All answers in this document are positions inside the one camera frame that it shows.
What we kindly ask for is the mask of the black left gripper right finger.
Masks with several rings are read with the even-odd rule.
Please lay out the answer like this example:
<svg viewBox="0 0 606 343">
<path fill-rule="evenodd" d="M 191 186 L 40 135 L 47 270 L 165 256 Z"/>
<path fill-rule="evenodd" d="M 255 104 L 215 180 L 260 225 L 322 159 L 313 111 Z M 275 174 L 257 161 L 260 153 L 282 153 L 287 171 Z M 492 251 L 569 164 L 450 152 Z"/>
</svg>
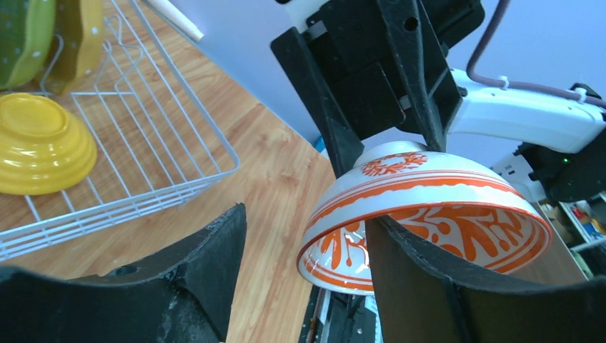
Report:
<svg viewBox="0 0 606 343">
<path fill-rule="evenodd" d="M 470 263 L 388 216 L 365 222 L 385 342 L 603 342 L 605 278 L 567 286 Z"/>
</svg>

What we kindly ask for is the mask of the white orange patterned bowl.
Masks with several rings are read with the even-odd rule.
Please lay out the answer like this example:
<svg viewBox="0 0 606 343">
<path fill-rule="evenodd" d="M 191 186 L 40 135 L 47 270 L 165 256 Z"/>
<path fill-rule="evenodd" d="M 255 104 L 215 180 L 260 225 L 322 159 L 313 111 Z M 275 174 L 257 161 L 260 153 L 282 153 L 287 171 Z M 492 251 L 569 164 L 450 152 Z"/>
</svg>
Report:
<svg viewBox="0 0 606 343">
<path fill-rule="evenodd" d="M 478 162 L 393 141 L 364 152 L 309 216 L 297 256 L 308 282 L 371 295 L 367 220 L 387 215 L 468 262 L 509 274 L 538 258 L 550 225 L 501 175 Z"/>
</svg>

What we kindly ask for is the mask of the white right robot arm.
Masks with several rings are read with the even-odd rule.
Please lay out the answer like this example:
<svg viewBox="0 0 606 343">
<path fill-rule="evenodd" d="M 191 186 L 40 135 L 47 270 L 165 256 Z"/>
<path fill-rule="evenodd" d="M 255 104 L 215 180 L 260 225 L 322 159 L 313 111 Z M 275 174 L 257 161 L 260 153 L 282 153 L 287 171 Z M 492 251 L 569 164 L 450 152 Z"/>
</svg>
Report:
<svg viewBox="0 0 606 343">
<path fill-rule="evenodd" d="M 605 190 L 605 101 L 475 71 L 508 3 L 501 1 L 465 70 L 451 47 L 485 17 L 479 1 L 283 1 L 292 26 L 271 49 L 324 139 L 337 176 L 363 140 L 397 128 L 444 151 L 448 134 L 511 139 L 495 169 L 531 202 Z"/>
</svg>

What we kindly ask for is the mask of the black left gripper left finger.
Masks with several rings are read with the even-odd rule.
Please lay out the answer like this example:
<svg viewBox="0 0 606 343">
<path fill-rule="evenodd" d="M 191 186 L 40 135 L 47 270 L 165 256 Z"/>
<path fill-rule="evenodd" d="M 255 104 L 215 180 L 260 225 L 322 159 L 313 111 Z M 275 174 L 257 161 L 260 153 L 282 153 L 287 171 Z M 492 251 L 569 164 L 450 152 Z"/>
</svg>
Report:
<svg viewBox="0 0 606 343">
<path fill-rule="evenodd" d="M 236 204 L 104 276 L 1 268 L 3 342 L 224 342 L 247 235 Z"/>
</svg>

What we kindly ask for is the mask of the yellow ribbed bowl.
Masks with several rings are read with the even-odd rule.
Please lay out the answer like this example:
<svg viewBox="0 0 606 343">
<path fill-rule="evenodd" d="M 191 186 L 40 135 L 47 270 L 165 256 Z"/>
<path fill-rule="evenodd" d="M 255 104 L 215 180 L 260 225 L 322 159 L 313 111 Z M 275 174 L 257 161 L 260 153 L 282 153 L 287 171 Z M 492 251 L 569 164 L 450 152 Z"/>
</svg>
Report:
<svg viewBox="0 0 606 343">
<path fill-rule="evenodd" d="M 1 193 L 42 195 L 84 180 L 97 161 L 87 126 L 45 96 L 1 96 Z"/>
</svg>

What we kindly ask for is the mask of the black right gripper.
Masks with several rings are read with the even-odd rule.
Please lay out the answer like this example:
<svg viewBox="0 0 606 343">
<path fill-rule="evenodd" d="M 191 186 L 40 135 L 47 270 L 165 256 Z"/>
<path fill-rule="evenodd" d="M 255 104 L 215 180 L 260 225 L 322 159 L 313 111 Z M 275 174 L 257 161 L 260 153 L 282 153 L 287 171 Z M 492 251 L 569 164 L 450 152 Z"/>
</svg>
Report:
<svg viewBox="0 0 606 343">
<path fill-rule="evenodd" d="M 396 128 L 446 150 L 462 102 L 447 55 L 484 17 L 479 1 L 329 1 L 307 19 L 307 43 L 294 26 L 271 42 L 337 178 L 362 154 L 358 136 Z"/>
</svg>

